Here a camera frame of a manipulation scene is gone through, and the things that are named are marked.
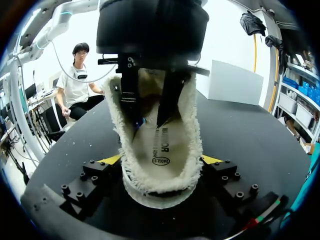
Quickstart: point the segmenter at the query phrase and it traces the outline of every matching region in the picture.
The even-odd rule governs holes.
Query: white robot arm
[[[25,52],[20,56],[22,64],[37,60],[53,39],[65,33],[69,29],[72,15],[97,10],[98,4],[104,2],[106,0],[80,0],[59,5],[52,15],[52,26],[30,46],[30,52]]]
[[[94,11],[100,3],[105,0],[81,0],[71,1],[59,5],[52,16],[52,26],[49,28],[38,41],[34,42],[30,47],[27,47],[19,53],[14,53],[13,58],[7,62],[7,69],[10,71],[9,89],[11,94],[12,105],[16,115],[17,122],[25,137],[28,146],[34,153],[35,157],[41,161],[44,154],[37,145],[36,140],[29,129],[25,113],[23,111],[22,103],[19,95],[18,83],[18,67],[30,61],[37,60],[44,52],[48,44],[57,36],[65,33],[69,28],[69,20],[72,15]]]

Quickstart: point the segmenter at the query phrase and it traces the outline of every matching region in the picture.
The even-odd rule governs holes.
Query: black cylindrical motor
[[[96,51],[197,60],[209,15],[195,0],[109,0],[100,9]]]

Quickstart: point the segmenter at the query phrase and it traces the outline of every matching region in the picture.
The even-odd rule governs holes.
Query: black round table
[[[203,154],[231,160],[241,176],[259,185],[259,196],[270,191],[289,197],[288,207],[304,183],[310,161],[299,143],[271,114],[259,106],[197,97]],[[26,186],[44,184],[61,192],[82,172],[83,162],[118,154],[108,104],[101,102],[74,124],[45,156]],[[200,182],[181,204],[164,209],[144,207],[130,198],[120,180],[85,222],[103,231],[136,239],[178,239],[203,236],[222,240],[235,220],[225,214]]]

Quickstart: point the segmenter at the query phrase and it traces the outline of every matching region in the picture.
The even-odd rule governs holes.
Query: man
[[[76,78],[79,73],[87,72],[84,61],[89,53],[89,46],[87,43],[79,43],[73,49],[74,61],[72,66],[66,71],[70,76]],[[99,104],[104,100],[102,96],[104,92],[99,89],[94,83],[89,85],[84,82],[79,82],[68,77],[64,72],[56,84],[58,93],[56,96],[62,115],[64,117],[70,116],[75,120],[79,120],[88,110]],[[96,96],[89,96],[89,88],[97,94]],[[66,106],[63,102],[63,94],[65,95]]]

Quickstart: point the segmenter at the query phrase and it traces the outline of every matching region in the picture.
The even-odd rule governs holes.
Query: shoe
[[[121,78],[111,77],[103,85],[112,122],[120,136],[124,187],[136,202],[155,209],[171,208],[187,199],[203,166],[196,118],[196,74],[184,81],[177,108],[157,127],[165,74],[160,70],[139,70],[143,119],[139,128],[134,127],[121,108]]]

